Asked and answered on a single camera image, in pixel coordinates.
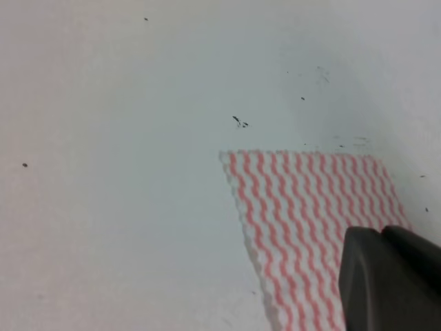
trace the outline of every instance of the dirt particle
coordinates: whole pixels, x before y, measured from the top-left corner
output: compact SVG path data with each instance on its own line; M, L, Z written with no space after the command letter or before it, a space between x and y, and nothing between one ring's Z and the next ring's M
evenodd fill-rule
M228 321L225 317L222 317L223 323L227 324L229 327L233 327L232 322Z

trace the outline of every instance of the small black debris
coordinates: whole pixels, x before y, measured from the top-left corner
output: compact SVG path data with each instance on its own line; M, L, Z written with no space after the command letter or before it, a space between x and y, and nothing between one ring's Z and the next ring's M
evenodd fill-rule
M248 126L247 122L242 122L240 119L238 119L235 116L233 116L233 118L236 120L238 128L246 128Z

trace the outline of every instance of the dark gray plastic object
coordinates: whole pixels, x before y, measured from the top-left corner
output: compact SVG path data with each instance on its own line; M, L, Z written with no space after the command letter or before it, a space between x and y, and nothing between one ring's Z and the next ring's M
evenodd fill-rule
M348 228L338 286L347 331L441 330L441 248L403 228Z

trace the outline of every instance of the white surface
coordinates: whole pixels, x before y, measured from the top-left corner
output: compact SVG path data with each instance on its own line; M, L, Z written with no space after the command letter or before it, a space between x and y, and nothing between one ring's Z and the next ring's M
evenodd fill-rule
M440 14L3 0L1 329L268 330L219 150L372 152L440 242Z

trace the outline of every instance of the red and white striped cloth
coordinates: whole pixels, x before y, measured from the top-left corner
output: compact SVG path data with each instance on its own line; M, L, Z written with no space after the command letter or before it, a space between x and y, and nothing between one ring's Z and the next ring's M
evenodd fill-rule
M385 167L348 154L240 151L220 159L273 330L344 330L338 272L346 228L410 228Z

